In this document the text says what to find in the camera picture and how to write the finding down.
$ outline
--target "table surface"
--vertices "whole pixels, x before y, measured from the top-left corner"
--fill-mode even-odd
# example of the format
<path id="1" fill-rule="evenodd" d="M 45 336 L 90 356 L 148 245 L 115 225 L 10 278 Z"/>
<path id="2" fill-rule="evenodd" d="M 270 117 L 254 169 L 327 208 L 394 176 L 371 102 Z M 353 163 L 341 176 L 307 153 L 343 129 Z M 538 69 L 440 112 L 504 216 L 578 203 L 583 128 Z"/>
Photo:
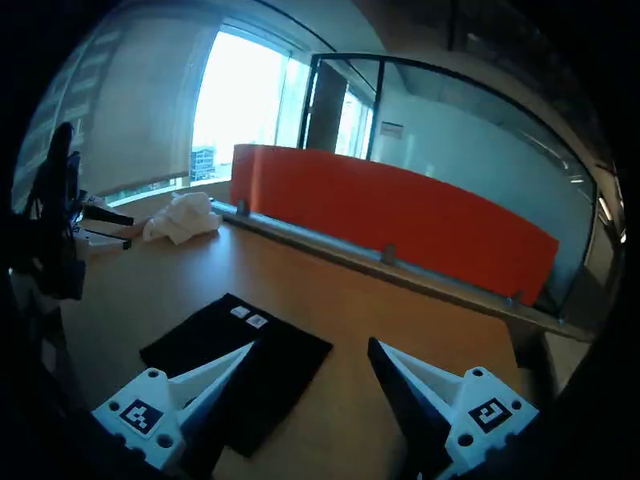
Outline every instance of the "table surface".
<path id="1" fill-rule="evenodd" d="M 218 480 L 392 478 L 406 445 L 366 355 L 371 336 L 455 374 L 484 366 L 520 391 L 502 321 L 223 224 L 180 246 L 137 240 L 89 264 L 83 299 L 62 306 L 89 407 L 145 368 L 141 348 L 226 292 L 334 348 L 251 459 L 225 449 Z"/>

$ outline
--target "roller shade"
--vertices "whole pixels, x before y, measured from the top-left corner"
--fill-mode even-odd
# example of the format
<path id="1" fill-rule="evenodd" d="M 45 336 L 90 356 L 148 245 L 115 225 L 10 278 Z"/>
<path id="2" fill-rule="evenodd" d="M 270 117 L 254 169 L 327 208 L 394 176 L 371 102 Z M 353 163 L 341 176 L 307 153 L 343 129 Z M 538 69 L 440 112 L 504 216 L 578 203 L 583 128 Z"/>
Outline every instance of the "roller shade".
<path id="1" fill-rule="evenodd" d="M 222 18 L 136 11 L 122 21 L 82 147 L 81 186 L 102 195 L 189 174 L 198 91 Z"/>

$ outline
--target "black towel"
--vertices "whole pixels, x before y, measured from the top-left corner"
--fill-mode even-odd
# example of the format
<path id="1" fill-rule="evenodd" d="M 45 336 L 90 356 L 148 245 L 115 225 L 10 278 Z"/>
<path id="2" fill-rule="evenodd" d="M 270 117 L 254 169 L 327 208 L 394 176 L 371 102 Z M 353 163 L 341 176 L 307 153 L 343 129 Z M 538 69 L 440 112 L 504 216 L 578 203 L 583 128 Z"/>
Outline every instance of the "black towel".
<path id="1" fill-rule="evenodd" d="M 244 318 L 231 313 L 239 306 L 249 311 Z M 260 328 L 252 326 L 250 322 L 261 322 L 254 315 L 266 323 Z M 238 414 L 224 441 L 245 457 L 260 447 L 295 406 L 332 345 L 226 294 L 140 351 L 147 366 L 171 378 L 253 340 L 257 342 L 244 362 L 242 386 L 233 392 Z"/>

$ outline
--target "orange partition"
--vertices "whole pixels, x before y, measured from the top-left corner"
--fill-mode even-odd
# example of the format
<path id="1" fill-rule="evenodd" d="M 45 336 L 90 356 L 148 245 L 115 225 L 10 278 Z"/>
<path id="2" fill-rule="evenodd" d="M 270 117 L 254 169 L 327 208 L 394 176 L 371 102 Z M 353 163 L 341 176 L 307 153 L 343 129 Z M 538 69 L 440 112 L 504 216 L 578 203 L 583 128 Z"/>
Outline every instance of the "orange partition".
<path id="1" fill-rule="evenodd" d="M 408 170 L 320 150 L 237 145 L 231 201 L 531 305 L 558 241 L 482 197 Z"/>

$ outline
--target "white cloth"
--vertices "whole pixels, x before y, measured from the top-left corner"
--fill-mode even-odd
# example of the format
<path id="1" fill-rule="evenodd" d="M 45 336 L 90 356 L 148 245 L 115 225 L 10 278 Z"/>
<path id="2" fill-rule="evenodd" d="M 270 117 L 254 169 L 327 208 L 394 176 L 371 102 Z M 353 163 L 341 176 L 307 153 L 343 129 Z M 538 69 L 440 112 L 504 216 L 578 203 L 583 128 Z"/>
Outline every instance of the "white cloth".
<path id="1" fill-rule="evenodd" d="M 145 242 L 167 236 L 178 245 L 194 235 L 217 230 L 222 224 L 222 217 L 211 211 L 207 194 L 173 194 L 173 197 L 168 206 L 146 223 L 142 232 Z"/>

